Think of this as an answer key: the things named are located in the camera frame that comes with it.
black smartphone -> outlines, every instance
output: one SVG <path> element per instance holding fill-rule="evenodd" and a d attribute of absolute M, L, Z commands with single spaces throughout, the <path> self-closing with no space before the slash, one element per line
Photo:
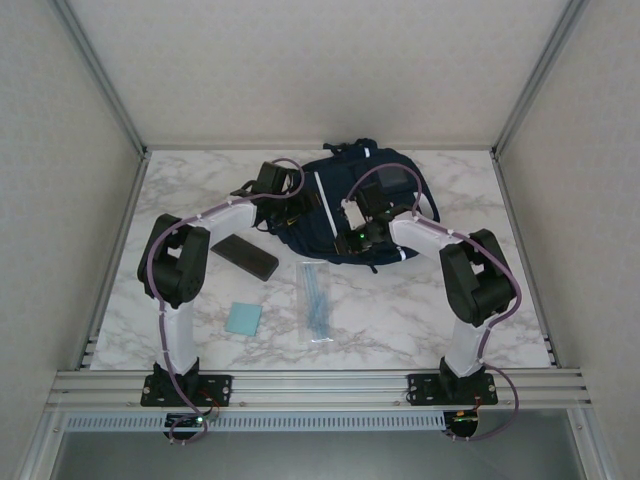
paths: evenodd
<path fill-rule="evenodd" d="M 211 247 L 211 251 L 263 282 L 269 280 L 280 264 L 276 257 L 237 235 L 229 235 Z"/>

white marble table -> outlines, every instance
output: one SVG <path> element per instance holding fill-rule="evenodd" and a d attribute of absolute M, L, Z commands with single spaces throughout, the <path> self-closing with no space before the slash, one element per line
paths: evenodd
<path fill-rule="evenodd" d="M 487 152 L 403 152 L 420 166 L 442 221 L 463 231 L 492 230 L 524 291 L 513 320 L 495 329 L 486 357 L 501 367 L 548 367 L 531 296 Z M 208 151 L 153 153 L 91 368 L 148 370 L 157 342 L 157 309 L 136 279 L 136 268 L 158 215 L 199 213 L 255 178 L 263 161 L 307 162 L 326 151 Z M 194 336 L 205 369 L 435 368 L 452 334 L 454 315 L 442 273 L 416 257 L 379 267 L 332 265 L 334 342 L 301 343 L 296 320 L 295 264 L 304 260 L 277 237 L 255 229 L 241 234 L 280 259 L 264 283 L 210 253 L 207 278 L 196 300 Z M 232 302 L 263 306 L 257 335 L 224 330 Z"/>

